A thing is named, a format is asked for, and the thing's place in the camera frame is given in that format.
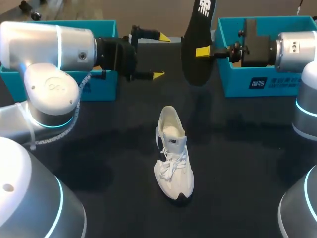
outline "cable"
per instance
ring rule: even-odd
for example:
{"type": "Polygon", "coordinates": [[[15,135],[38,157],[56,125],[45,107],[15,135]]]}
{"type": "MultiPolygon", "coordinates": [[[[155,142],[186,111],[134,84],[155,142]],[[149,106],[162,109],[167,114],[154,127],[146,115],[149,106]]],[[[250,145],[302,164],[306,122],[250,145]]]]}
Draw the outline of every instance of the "cable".
{"type": "Polygon", "coordinates": [[[303,0],[301,0],[301,3],[300,3],[299,6],[298,6],[297,15],[298,15],[299,11],[301,10],[302,4],[303,4],[303,0]]]}
{"type": "MultiPolygon", "coordinates": [[[[91,79],[91,74],[88,73],[87,76],[84,78],[84,80],[80,83],[80,85],[79,85],[79,94],[80,94],[80,96],[81,96],[81,94],[82,94],[82,92],[84,90],[85,85],[89,82],[90,79],[91,79]]],[[[69,132],[74,128],[74,126],[75,126],[75,124],[77,122],[77,119],[78,119],[78,116],[79,116],[79,109],[80,109],[80,99],[79,99],[79,102],[77,103],[77,106],[76,106],[76,109],[75,109],[75,113],[74,113],[74,118],[73,118],[69,128],[66,131],[64,131],[63,133],[61,133],[61,134],[59,134],[57,136],[54,136],[54,137],[52,137],[50,139],[36,141],[35,144],[36,145],[48,144],[48,143],[60,140],[60,139],[64,138],[66,135],[68,135],[69,132]]]]}

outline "new balance logo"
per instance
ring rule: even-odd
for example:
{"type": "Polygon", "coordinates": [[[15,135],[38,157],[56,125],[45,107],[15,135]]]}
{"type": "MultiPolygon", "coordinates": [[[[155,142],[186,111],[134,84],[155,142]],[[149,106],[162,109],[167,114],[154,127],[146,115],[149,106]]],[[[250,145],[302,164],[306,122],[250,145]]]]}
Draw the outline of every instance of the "new balance logo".
{"type": "Polygon", "coordinates": [[[210,0],[200,0],[199,2],[199,8],[198,12],[202,13],[206,17],[209,16],[209,10],[210,10],[210,0]]]}

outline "floor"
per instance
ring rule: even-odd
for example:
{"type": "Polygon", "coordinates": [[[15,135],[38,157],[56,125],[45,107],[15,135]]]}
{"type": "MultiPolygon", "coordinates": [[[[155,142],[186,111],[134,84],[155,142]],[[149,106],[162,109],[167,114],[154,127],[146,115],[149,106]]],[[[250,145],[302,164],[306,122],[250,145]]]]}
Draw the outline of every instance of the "floor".
{"type": "MultiPolygon", "coordinates": [[[[5,9],[6,1],[19,2],[0,0],[1,8],[5,9]]],[[[156,28],[169,36],[183,36],[194,3],[193,0],[47,1],[47,4],[38,6],[38,0],[30,0],[34,9],[43,15],[43,20],[115,19],[120,36],[129,33],[132,24],[143,28],[156,28]]],[[[294,15],[299,3],[300,0],[218,0],[215,17],[294,15]]],[[[317,1],[304,0],[300,14],[317,15],[317,1]]],[[[28,18],[22,16],[17,9],[0,16],[0,21],[26,19],[28,18]]]]}

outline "logo on box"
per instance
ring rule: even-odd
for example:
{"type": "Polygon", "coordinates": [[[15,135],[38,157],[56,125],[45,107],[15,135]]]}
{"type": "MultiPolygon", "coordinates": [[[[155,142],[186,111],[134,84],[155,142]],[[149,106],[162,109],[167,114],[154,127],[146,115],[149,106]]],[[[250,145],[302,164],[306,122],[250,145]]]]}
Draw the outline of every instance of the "logo on box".
{"type": "Polygon", "coordinates": [[[267,82],[267,77],[252,78],[249,89],[264,89],[267,82]]]}

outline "shoelace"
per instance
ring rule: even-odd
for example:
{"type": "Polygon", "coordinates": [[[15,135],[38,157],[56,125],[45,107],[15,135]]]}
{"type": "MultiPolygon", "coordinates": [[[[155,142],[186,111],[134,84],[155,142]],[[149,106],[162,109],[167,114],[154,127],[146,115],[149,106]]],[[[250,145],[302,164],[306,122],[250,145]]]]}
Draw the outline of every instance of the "shoelace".
{"type": "Polygon", "coordinates": [[[166,148],[163,148],[161,153],[165,154],[166,161],[160,167],[159,175],[162,178],[169,180],[173,176],[173,173],[176,169],[181,169],[186,166],[187,156],[185,151],[186,150],[184,150],[180,155],[176,155],[174,153],[168,152],[166,148]]]}

